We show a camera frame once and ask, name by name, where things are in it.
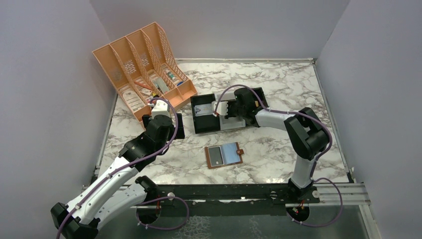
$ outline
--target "floor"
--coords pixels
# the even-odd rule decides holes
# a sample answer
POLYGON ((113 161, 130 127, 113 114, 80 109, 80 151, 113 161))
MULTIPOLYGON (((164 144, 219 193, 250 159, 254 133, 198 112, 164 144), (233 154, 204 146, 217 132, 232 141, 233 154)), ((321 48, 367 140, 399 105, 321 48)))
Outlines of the floor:
MULTIPOLYGON (((228 86, 244 84, 262 87, 268 104, 278 110, 311 107, 328 126, 332 125, 312 63, 181 63, 179 67, 192 79, 198 95, 221 92, 228 86)), ((191 106, 183 114, 186 138, 175 140, 164 156, 148 165, 136 177, 147 175, 157 184, 283 183, 291 177, 296 155, 285 131, 272 128, 242 128, 208 134, 195 134, 191 106), (244 149, 243 163, 208 169, 204 147, 239 142, 244 149)), ((125 142, 143 128, 118 98, 107 136, 100 175, 111 165, 125 142)), ((333 136, 331 150, 319 161, 315 178, 327 177, 347 182, 341 154, 333 136)))
MULTIPOLYGON (((338 213, 338 206, 311 208, 308 223, 328 222, 338 213)), ((155 226, 173 227, 183 217, 160 217, 155 226)), ((330 227, 308 228, 293 223, 289 217, 254 215, 230 217, 190 217, 178 230, 162 231, 137 226, 135 209, 117 215, 99 232, 97 239, 369 239, 358 206, 345 206, 342 216, 330 227)))

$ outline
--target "black tray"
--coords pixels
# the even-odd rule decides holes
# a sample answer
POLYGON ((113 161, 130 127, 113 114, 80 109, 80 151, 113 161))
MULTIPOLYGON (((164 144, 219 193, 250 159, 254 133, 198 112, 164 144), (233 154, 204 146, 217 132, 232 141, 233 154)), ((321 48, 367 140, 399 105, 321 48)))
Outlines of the black tray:
MULTIPOLYGON (((265 107, 268 107, 267 100, 265 99, 264 91, 261 87, 252 88, 253 91, 259 96, 264 103, 265 107)), ((202 95, 202 96, 192 96, 191 97, 191 106, 192 106, 192 117, 194 119, 194 128, 195 133, 208 133, 220 131, 220 119, 214 117, 213 115, 208 116, 196 116, 195 115, 195 106, 211 104, 211 102, 216 101, 214 94, 202 95)))

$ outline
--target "screw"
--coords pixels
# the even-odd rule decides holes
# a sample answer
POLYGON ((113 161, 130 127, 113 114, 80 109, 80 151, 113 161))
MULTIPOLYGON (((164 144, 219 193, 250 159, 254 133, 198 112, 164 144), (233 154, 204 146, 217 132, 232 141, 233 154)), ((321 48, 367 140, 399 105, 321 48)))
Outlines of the screw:
POLYGON ((317 190, 313 191, 313 192, 312 192, 312 196, 313 196, 314 198, 319 198, 319 192, 318 192, 317 190))
POLYGON ((272 199, 276 199, 276 198, 277 198, 277 193, 276 193, 275 191, 272 191, 272 192, 270 193, 270 197, 271 197, 272 199))
POLYGON ((167 197, 174 197, 175 195, 174 195, 174 193, 172 193, 172 192, 170 192, 169 194, 167 194, 167 197))

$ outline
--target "mesh pattern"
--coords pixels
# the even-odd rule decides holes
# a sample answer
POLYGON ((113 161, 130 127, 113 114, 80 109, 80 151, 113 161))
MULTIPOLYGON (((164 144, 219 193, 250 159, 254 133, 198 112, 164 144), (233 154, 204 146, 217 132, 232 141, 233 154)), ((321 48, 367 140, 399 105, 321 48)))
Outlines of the mesh pattern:
POLYGON ((148 57, 146 56, 146 53, 145 52, 142 53, 140 55, 140 57, 141 57, 141 61, 142 61, 143 66, 149 65, 148 57))
POLYGON ((132 81, 132 78, 130 77, 129 73, 126 71, 126 68, 123 64, 123 62, 121 61, 120 57, 118 56, 117 52, 113 49, 113 53, 116 56, 117 61, 119 62, 120 67, 123 70, 124 76, 126 77, 130 87, 136 92, 136 94, 141 98, 141 100, 147 104, 146 100, 144 99, 144 97, 142 96, 142 94, 139 92, 139 90, 135 87, 134 82, 132 81))
POLYGON ((179 75, 183 81, 187 81, 189 78, 183 73, 176 64, 174 56, 170 49, 169 42, 167 41, 166 33, 162 28, 158 27, 158 34, 160 35, 161 45, 163 46, 164 57, 166 58, 166 63, 172 68, 172 70, 179 75))
POLYGON ((113 81, 116 81, 116 82, 120 81, 122 77, 121 72, 119 71, 117 67, 110 71, 110 76, 113 79, 113 81))
MULTIPOLYGON (((129 46, 130 46, 130 50, 132 51, 133 56, 135 57, 135 61, 136 61, 136 64, 138 65, 138 67, 139 67, 139 71, 141 72, 141 77, 144 79, 145 83, 147 85, 149 85, 154 90, 154 92, 156 92, 159 96, 161 96, 160 91, 155 87, 155 85, 149 79, 148 73, 146 72, 144 65, 141 64, 141 62, 143 62, 143 61, 139 58, 139 55, 137 54, 135 47, 132 45, 131 42, 129 42, 129 46)), ((146 61, 148 62, 148 58, 146 57, 146 53, 143 53, 142 55, 145 55, 146 61)))
POLYGON ((133 73, 136 72, 136 68, 135 68, 135 64, 133 63, 132 60, 128 60, 124 63, 124 67, 126 68, 126 71, 132 75, 133 73))
POLYGON ((158 60, 157 56, 154 53, 154 47, 152 46, 152 43, 149 40, 149 37, 145 34, 145 32, 142 32, 142 35, 144 36, 146 47, 148 48, 149 55, 151 56, 152 65, 154 65, 154 70, 164 80, 164 82, 166 82, 170 90, 174 89, 175 86, 173 85, 171 80, 168 78, 168 76, 164 73, 163 69, 161 69, 160 61, 158 60))
POLYGON ((154 49, 155 49, 155 53, 157 53, 158 59, 161 59, 161 57, 163 57, 163 55, 161 54, 160 46, 156 46, 156 47, 154 47, 154 49))

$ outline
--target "black metal frame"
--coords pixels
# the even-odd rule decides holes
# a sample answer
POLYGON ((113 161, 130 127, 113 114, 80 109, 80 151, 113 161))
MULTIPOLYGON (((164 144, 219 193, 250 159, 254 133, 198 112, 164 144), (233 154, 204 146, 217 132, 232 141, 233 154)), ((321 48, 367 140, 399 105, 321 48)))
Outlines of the black metal frame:
MULTIPOLYGON (((149 180, 140 177, 136 183, 149 180)), ((149 198, 174 195, 183 198, 189 206, 190 216, 245 216, 272 215, 285 216, 286 204, 319 203, 312 192, 312 187, 303 197, 298 198, 287 183, 268 184, 186 184, 156 185, 156 190, 149 189, 149 198)), ((183 217, 186 208, 178 200, 160 201, 160 217, 183 217)), ((154 212, 148 208, 138 208, 139 215, 154 212)))

